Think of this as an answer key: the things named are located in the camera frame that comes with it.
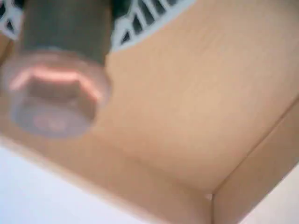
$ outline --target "wooden surface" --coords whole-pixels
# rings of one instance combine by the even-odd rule
[[[214,224],[238,224],[298,162],[299,100],[216,192]]]
[[[108,57],[114,97],[86,136],[43,141],[5,116],[2,133],[92,182],[105,142],[109,153],[213,192],[299,94],[298,27],[294,0],[198,0]]]

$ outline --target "fan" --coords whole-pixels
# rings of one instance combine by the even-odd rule
[[[17,40],[1,82],[12,121],[45,137],[83,134],[111,95],[106,55],[142,41],[193,2],[0,1],[0,29]]]

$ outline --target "white surface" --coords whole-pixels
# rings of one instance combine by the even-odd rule
[[[299,165],[241,224],[299,224]]]
[[[142,224],[0,147],[0,224]]]

